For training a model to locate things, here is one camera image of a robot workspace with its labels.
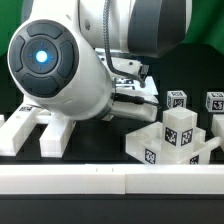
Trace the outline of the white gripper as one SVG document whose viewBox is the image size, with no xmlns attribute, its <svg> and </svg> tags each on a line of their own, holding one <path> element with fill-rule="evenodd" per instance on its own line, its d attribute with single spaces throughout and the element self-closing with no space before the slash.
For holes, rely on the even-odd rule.
<svg viewBox="0 0 224 224">
<path fill-rule="evenodd" d="M 145 82 L 148 67 L 143 65 L 139 60 L 131 59 L 128 55 L 122 55 L 118 51 L 112 52 L 111 59 L 116 69 L 131 75 L 140 76 L 144 78 Z M 127 78 L 114 72 L 110 72 L 110 75 L 113 81 L 115 78 Z M 122 117 L 154 122 L 160 108 L 160 104 L 154 95 L 126 88 L 117 88 L 116 85 L 112 99 L 111 109 L 108 114 L 103 117 L 103 120 L 111 120 L 113 117 Z"/>
</svg>

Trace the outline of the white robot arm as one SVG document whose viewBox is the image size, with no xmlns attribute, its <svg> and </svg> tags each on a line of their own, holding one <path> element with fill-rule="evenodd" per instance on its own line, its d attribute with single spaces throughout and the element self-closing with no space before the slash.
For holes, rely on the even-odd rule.
<svg viewBox="0 0 224 224">
<path fill-rule="evenodd" d="M 157 99 L 117 90 L 118 69 L 96 51 L 160 57 L 184 39 L 191 14 L 192 0 L 23 0 L 9 71 L 27 98 L 71 120 L 154 121 Z"/>
</svg>

